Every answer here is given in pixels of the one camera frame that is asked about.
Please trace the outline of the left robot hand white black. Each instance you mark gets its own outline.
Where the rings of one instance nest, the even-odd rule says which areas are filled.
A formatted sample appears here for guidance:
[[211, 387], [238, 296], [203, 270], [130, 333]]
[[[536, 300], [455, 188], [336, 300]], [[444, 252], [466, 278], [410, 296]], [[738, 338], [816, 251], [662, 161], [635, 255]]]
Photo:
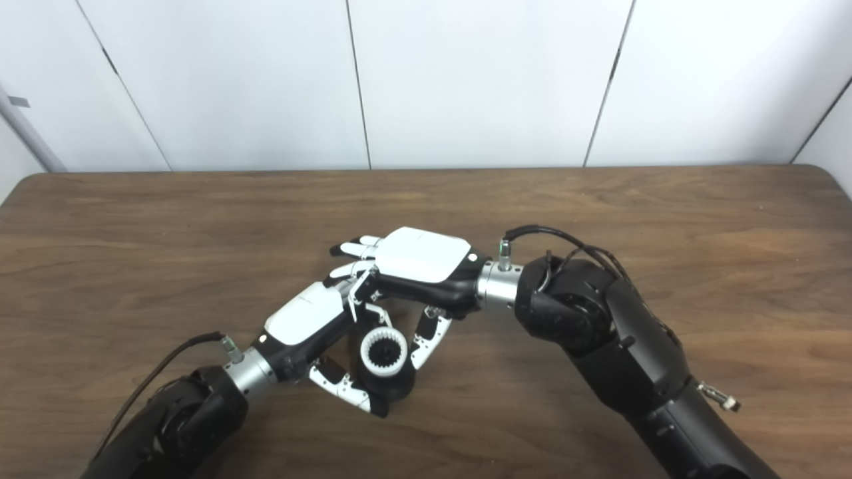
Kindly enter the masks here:
[[271, 315], [252, 348], [279, 383], [309, 379], [327, 393], [358, 409], [385, 418], [389, 404], [325, 353], [356, 326], [349, 292], [356, 281], [335, 285], [318, 281]]

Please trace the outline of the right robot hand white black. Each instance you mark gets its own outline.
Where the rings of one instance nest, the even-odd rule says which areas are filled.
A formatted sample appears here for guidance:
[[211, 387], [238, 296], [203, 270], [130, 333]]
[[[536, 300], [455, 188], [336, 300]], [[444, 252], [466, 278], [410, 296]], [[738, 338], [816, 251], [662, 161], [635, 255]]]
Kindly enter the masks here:
[[462, 238], [410, 227], [383, 238], [359, 236], [332, 246], [329, 254], [353, 261], [333, 269], [323, 281], [325, 286], [366, 275], [359, 293], [425, 306], [410, 345], [417, 370], [444, 339], [451, 321], [481, 310], [477, 283], [492, 259]]

